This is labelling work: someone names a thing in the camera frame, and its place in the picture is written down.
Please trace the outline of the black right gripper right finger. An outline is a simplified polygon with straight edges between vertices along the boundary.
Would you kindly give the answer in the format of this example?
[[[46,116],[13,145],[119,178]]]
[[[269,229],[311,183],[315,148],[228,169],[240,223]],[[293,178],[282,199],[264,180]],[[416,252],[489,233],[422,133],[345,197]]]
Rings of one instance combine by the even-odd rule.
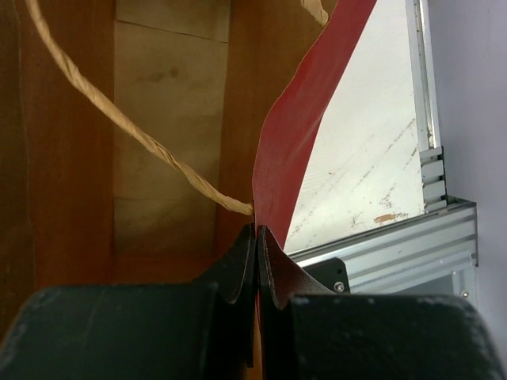
[[[267,379],[503,379],[479,313],[447,295],[336,294],[257,231]]]

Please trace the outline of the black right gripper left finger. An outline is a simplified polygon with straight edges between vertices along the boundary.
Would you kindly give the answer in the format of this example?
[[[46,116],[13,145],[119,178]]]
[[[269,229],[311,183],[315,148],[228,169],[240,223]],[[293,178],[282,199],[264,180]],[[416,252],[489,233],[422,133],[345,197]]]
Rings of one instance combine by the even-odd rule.
[[[1,349],[4,379],[242,379],[254,362],[255,228],[188,283],[49,287]]]

